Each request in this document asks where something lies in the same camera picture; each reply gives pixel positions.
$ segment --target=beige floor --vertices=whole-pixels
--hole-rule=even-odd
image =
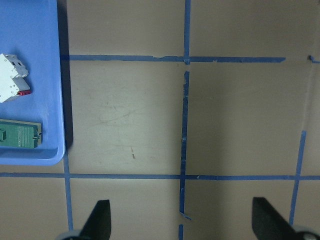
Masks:
[[[190,55],[286,57],[282,63],[71,61],[72,174],[179,175],[184,72],[190,71],[188,175],[320,176],[317,0],[192,0]],[[67,0],[71,55],[184,55],[184,0]],[[63,173],[4,166],[1,173]],[[111,200],[113,240],[254,240],[251,200],[288,220],[293,180],[70,180],[73,225]],[[0,239],[68,230],[64,178],[1,177]],[[299,183],[294,223],[320,232],[320,181]]]

